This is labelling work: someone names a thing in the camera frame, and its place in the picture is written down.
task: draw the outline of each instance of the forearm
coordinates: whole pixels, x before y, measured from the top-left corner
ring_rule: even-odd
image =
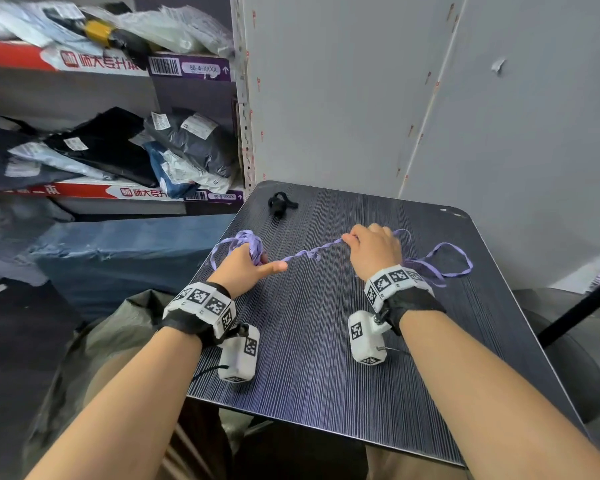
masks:
[[[531,384],[439,312],[400,329],[477,480],[600,479],[600,453]]]
[[[163,328],[100,391],[27,480],[154,478],[202,345]]]

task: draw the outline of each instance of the hand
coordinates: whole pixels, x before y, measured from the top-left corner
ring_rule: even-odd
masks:
[[[249,244],[243,244],[224,258],[207,281],[224,286],[231,299],[236,299],[253,288],[259,280],[287,270],[286,262],[269,262],[266,254],[262,255],[261,261],[263,265],[255,266],[249,256]]]
[[[368,228],[356,224],[342,240],[351,248],[351,264],[356,274],[367,281],[381,269],[402,262],[400,241],[389,227],[371,224]]]

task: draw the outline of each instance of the person's right arm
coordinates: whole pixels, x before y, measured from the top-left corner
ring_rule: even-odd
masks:
[[[402,260],[389,228],[343,236],[363,280]],[[477,480],[600,480],[600,452],[529,382],[440,312],[400,321],[424,384]]]

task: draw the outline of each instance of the person's left arm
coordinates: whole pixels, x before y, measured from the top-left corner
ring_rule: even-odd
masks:
[[[235,299],[287,263],[254,266],[245,244],[208,279]],[[202,343],[162,328],[83,409],[26,480],[151,480],[196,370]]]

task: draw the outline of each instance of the bundle of purple ribbon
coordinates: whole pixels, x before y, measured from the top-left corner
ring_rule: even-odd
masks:
[[[409,234],[409,240],[411,240],[411,234],[409,233],[409,231],[407,229],[395,230],[395,231],[393,231],[393,235],[398,235],[401,232],[406,232],[407,234]],[[262,264],[262,254],[264,252],[264,249],[262,247],[262,240],[250,230],[241,230],[238,234],[235,235],[235,237],[228,237],[227,239],[223,239],[222,241],[218,242],[214,246],[213,250],[211,250],[210,260],[211,260],[211,266],[213,267],[214,270],[217,268],[214,256],[215,256],[218,248],[220,247],[220,244],[225,244],[227,242],[230,243],[229,244],[229,253],[231,253],[232,250],[240,247],[241,245],[248,243],[249,244],[249,255],[251,256],[251,261],[256,266],[259,266]],[[287,256],[286,258],[282,258],[282,261],[288,262],[291,259],[297,258],[300,256],[307,256],[309,259],[315,259],[316,261],[320,261],[320,254],[318,254],[318,251],[320,251],[322,249],[327,249],[327,248],[333,246],[334,244],[339,244],[341,242],[342,242],[342,238],[336,239],[333,242],[328,242],[327,244],[324,244],[324,245],[314,248],[312,250],[302,250],[302,251],[294,254],[293,256]],[[435,253],[438,252],[438,250],[442,246],[451,246],[458,253],[460,253],[466,260],[467,268],[464,271],[462,271],[461,273],[441,273],[435,266],[428,263],[426,261],[426,259],[431,258]],[[438,244],[435,248],[433,248],[433,250],[429,254],[424,256],[423,258],[405,258],[404,261],[402,262],[402,265],[405,267],[413,267],[413,266],[410,266],[410,264],[412,264],[412,263],[420,264],[420,265],[426,267],[428,270],[430,270],[430,272],[432,272],[433,275],[435,275],[435,277],[438,281],[436,282],[434,280],[430,280],[426,276],[423,276],[423,278],[426,279],[428,282],[430,282],[430,284],[432,284],[433,286],[437,286],[438,288],[444,288],[447,286],[446,284],[444,284],[445,278],[456,278],[458,276],[464,276],[465,274],[471,273],[471,271],[473,269],[473,263],[471,262],[471,259],[469,259],[469,256],[467,256],[462,249],[451,244],[450,242],[440,242],[440,244]]]

